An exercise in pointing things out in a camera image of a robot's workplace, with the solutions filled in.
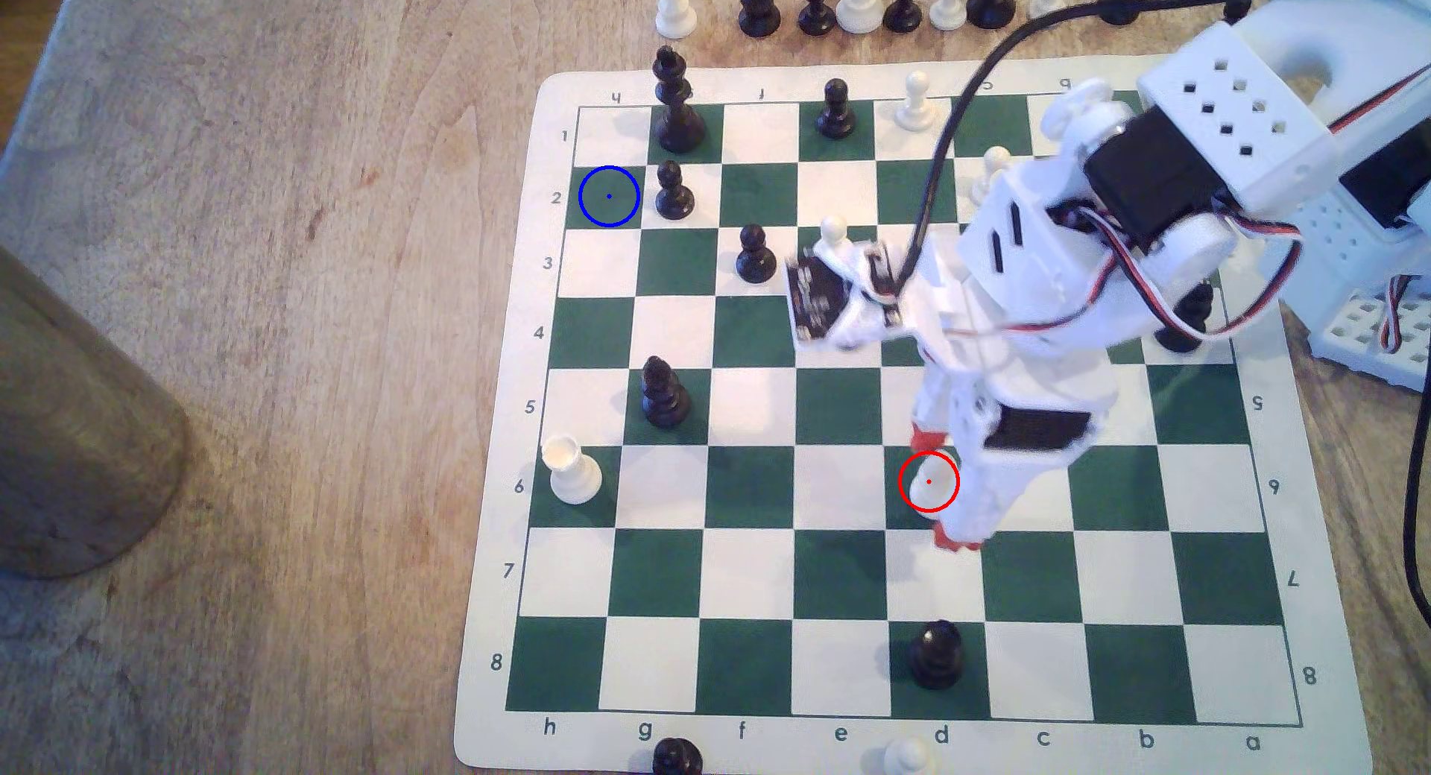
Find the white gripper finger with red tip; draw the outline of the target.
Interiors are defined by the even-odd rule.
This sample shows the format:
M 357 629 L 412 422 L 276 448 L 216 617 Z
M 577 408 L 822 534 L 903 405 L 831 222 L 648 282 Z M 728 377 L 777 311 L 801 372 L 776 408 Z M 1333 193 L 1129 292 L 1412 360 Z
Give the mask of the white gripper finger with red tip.
M 963 455 L 975 445 L 975 383 L 970 370 L 924 365 L 910 418 L 913 435 L 909 446 L 913 452 L 949 446 Z
M 960 486 L 934 518 L 934 545 L 946 551 L 979 548 L 996 533 L 1010 506 L 1040 473 L 1068 469 L 1076 452 L 986 450 L 950 445 Z

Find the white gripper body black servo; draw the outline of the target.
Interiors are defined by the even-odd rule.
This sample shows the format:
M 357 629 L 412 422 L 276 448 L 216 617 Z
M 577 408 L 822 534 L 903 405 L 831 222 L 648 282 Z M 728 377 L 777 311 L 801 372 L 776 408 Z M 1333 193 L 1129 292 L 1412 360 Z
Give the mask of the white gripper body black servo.
M 1010 164 L 963 235 L 939 237 L 910 295 L 937 305 L 926 365 L 975 377 L 975 446 L 1076 452 L 1116 400 L 1108 347 L 1146 335 L 1153 312 L 1086 214 L 1096 194 L 1066 157 Z

